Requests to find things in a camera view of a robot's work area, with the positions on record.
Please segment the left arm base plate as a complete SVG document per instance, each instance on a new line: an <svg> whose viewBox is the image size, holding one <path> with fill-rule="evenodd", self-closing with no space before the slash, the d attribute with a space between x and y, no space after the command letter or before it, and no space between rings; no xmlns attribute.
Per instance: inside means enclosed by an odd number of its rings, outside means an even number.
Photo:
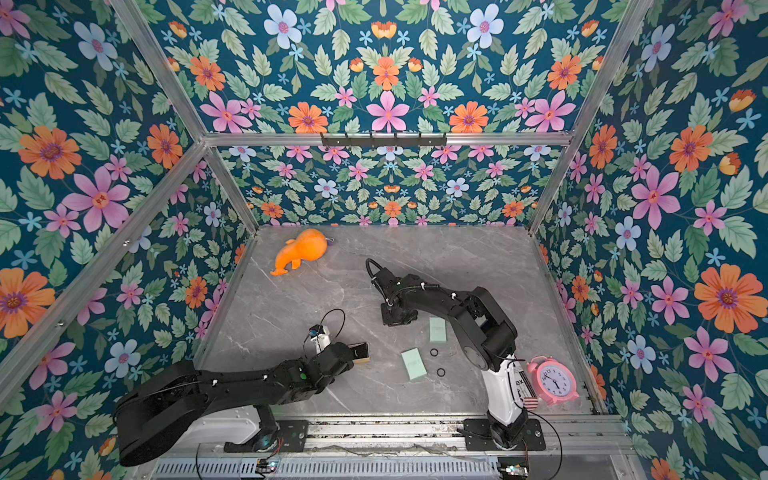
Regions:
<svg viewBox="0 0 768 480"><path fill-rule="evenodd" d="M308 438L306 420L268 420L258 425L256 433L239 443L226 442L226 453L300 453Z"/></svg>

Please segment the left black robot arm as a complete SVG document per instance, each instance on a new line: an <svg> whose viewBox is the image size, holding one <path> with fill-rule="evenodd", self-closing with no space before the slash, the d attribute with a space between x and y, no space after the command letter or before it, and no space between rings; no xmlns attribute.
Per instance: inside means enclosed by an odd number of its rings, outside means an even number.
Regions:
<svg viewBox="0 0 768 480"><path fill-rule="evenodd" d="M307 400L351 370L354 360L352 348L333 342L310 359L284 360L266 370L214 372L191 361L175 363L117 402L119 463L134 467L156 459L207 415Z"/></svg>

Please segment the mint box lid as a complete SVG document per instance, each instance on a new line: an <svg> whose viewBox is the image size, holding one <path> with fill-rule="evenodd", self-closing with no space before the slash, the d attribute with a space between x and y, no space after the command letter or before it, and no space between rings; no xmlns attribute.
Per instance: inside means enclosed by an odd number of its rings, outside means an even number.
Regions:
<svg viewBox="0 0 768 480"><path fill-rule="evenodd" d="M427 369L418 348L412 348L402 352L401 358L410 381L423 378L427 375Z"/></svg>

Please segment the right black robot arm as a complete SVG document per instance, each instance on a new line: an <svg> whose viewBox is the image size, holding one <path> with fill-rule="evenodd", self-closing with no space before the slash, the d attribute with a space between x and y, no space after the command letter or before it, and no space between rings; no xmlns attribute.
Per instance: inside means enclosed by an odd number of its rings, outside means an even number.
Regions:
<svg viewBox="0 0 768 480"><path fill-rule="evenodd" d="M491 293L483 287L450 289L415 274L397 277L382 267L368 275L383 298L384 325L408 325L420 312L450 324L463 354L481 371L488 398L489 438L501 449L515 446L528 421L516 390L518 332Z"/></svg>

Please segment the mint green box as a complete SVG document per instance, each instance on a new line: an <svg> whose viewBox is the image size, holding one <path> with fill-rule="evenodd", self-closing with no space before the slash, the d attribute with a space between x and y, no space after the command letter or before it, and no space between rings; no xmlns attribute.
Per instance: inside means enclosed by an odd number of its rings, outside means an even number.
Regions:
<svg viewBox="0 0 768 480"><path fill-rule="evenodd" d="M437 317L429 319L429 341L433 345L447 342L447 324L444 319Z"/></svg>

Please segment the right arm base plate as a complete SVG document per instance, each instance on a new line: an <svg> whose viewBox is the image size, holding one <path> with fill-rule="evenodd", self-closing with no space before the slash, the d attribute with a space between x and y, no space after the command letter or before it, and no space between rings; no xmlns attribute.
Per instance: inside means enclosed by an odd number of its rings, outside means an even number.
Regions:
<svg viewBox="0 0 768 480"><path fill-rule="evenodd" d="M467 418L457 428L463 438L465 449L470 452L490 451L544 451L546 442L538 420L527 420L515 439L505 447L500 447L493 437L488 418Z"/></svg>

